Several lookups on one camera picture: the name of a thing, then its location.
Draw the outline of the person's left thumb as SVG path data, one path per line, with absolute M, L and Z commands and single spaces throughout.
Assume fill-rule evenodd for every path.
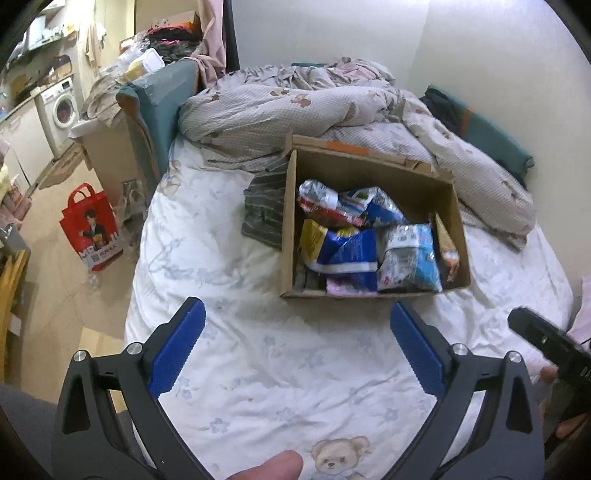
M 304 460 L 293 450 L 283 451 L 256 467 L 242 470 L 228 480 L 297 480 L 304 468 Z

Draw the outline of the person's right hand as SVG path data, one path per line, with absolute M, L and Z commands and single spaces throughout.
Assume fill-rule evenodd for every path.
M 570 385 L 555 366 L 543 367 L 540 380 L 550 387 L 549 396 L 540 405 L 544 441 L 566 440 L 590 420 L 590 391 Z

